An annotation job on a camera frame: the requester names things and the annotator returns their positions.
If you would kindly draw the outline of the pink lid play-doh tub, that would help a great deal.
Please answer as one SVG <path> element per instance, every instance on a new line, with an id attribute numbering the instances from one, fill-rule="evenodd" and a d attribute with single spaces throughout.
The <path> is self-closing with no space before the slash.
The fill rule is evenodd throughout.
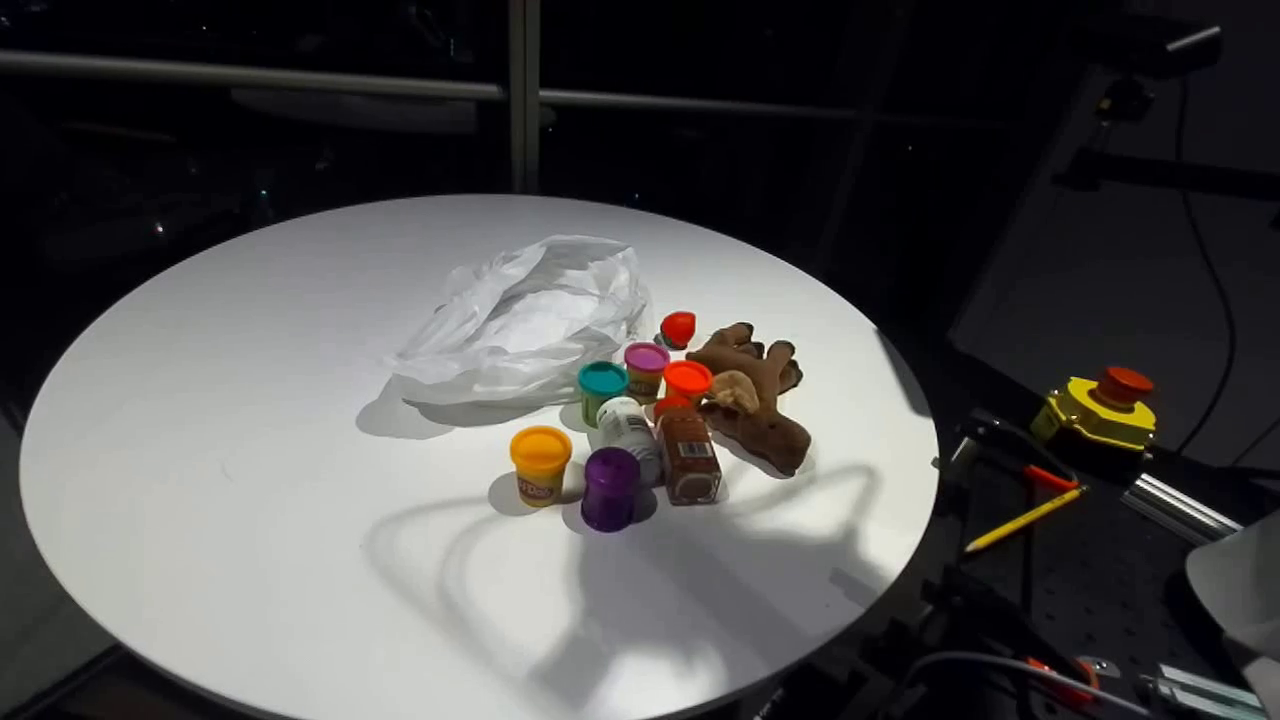
<path id="1" fill-rule="evenodd" d="M 669 368 L 669 351 L 660 343 L 627 343 L 625 368 L 627 368 L 627 392 L 634 399 L 657 399 Z"/>

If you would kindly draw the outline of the red lid play-doh tub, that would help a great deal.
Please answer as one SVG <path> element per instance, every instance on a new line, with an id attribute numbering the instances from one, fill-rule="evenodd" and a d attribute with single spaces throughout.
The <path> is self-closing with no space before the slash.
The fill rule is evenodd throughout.
<path id="1" fill-rule="evenodd" d="M 697 336 L 697 314 L 692 314 L 692 313 L 669 313 L 669 314 L 660 318 L 660 339 L 662 339 L 669 349 L 683 351 L 683 349 L 692 343 L 692 336 Z"/>

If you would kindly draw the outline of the teal lid play-doh tub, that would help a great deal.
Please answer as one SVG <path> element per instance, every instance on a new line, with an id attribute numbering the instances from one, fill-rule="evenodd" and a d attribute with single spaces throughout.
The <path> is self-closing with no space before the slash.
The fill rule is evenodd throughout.
<path id="1" fill-rule="evenodd" d="M 576 371 L 581 410 L 582 419 L 597 419 L 597 410 L 627 392 L 627 371 L 611 359 L 592 359 Z"/>

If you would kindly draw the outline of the orange lid play-doh tub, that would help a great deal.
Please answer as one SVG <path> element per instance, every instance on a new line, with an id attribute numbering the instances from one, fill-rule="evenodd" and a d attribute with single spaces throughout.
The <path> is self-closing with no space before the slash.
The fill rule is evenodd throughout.
<path id="1" fill-rule="evenodd" d="M 700 359 L 672 359 L 660 381 L 657 410 L 697 409 L 712 392 L 712 368 Z"/>

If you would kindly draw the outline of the yellow play-doh tub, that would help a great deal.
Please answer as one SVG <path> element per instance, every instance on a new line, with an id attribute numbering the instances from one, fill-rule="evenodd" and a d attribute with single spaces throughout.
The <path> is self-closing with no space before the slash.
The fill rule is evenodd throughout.
<path id="1" fill-rule="evenodd" d="M 558 428 L 530 424 L 509 445 L 514 488 L 528 504 L 557 504 L 573 458 L 573 439 Z"/>

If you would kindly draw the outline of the white plastic bag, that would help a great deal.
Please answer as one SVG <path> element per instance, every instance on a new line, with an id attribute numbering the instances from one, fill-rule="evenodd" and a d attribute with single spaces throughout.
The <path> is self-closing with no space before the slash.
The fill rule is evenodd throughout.
<path id="1" fill-rule="evenodd" d="M 413 405 L 514 405 L 576 385 L 625 349 L 648 306 L 641 254 L 606 235 L 545 235 L 450 269 L 444 296 L 394 351 Z"/>

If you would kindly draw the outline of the white pill bottle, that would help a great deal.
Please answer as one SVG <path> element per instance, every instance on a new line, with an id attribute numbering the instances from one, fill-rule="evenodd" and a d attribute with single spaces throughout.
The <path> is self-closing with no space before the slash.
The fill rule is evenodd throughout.
<path id="1" fill-rule="evenodd" d="M 632 394 L 611 394 L 597 409 L 597 430 L 602 449 L 625 449 L 641 464 L 641 480 L 657 485 L 660 480 L 660 449 L 651 419 L 641 399 Z"/>

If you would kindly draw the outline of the brown spice bottle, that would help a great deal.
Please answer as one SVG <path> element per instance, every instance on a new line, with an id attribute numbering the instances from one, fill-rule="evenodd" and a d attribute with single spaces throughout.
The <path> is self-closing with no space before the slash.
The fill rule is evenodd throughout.
<path id="1" fill-rule="evenodd" d="M 660 458 L 672 504 L 715 504 L 720 458 L 712 430 L 697 409 L 672 409 L 660 417 Z"/>

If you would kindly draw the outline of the brown plush moose toy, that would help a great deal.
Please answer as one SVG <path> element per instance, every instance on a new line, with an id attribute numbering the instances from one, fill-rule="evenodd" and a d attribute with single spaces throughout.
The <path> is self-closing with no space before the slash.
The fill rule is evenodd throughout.
<path id="1" fill-rule="evenodd" d="M 763 343 L 746 318 L 736 318 L 715 327 L 692 359 L 712 371 L 704 419 L 740 453 L 793 476 L 812 449 L 812 430 L 781 410 L 781 394 L 803 381 L 795 343 Z"/>

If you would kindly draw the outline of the purple play-doh tub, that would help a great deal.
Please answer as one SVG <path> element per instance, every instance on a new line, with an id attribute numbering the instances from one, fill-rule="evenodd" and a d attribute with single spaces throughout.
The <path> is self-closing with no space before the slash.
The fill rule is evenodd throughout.
<path id="1" fill-rule="evenodd" d="M 597 449 L 582 464 L 581 516 L 597 531 L 618 531 L 634 518 L 641 458 L 627 449 Z"/>

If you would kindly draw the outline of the yellow pencil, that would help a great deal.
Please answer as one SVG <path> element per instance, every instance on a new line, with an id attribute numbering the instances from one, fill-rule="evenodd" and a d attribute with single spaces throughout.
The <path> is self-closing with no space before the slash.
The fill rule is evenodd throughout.
<path id="1" fill-rule="evenodd" d="M 1022 531 L 1022 526 L 1054 516 L 1060 507 L 1071 507 L 1085 492 L 1086 492 L 1086 488 L 1060 492 L 1060 497 L 1052 497 L 1052 498 L 1020 510 L 1020 516 L 1012 516 L 1012 518 L 978 531 L 977 538 L 963 542 L 963 556 L 989 550 L 989 547 L 1003 542 L 1009 537 L 1017 537 L 1017 531 Z"/>

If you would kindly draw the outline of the yellow red emergency stop button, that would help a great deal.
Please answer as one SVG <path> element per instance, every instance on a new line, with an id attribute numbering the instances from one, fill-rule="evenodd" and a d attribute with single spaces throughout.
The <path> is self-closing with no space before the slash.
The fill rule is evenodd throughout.
<path id="1" fill-rule="evenodd" d="M 1040 439 L 1076 430 L 1102 449 L 1145 453 L 1159 428 L 1153 392 L 1157 385 L 1128 362 L 1108 362 L 1095 377 L 1066 377 L 1044 394 L 1033 430 Z"/>

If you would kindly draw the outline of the metal window rail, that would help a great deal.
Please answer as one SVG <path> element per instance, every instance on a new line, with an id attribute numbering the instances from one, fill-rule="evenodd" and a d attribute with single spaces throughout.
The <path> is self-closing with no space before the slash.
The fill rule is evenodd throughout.
<path id="1" fill-rule="evenodd" d="M 368 74 L 368 71 L 308 71 L 308 68 L 264 68 L 264 62 L 140 59 L 140 55 L 41 52 L 41 48 L 5 48 L 0 71 L 5 74 L 116 81 L 116 85 L 207 85 L 207 86 L 499 103 L 509 114 L 509 182 L 514 190 L 541 187 L 541 159 L 545 159 L 541 120 L 547 106 L 905 122 L 905 111 L 869 111 L 869 106 L 545 86 L 545 81 L 541 81 L 541 0 L 509 0 L 509 16 L 512 16 L 512 28 L 509 28 L 512 62 L 499 85 Z"/>

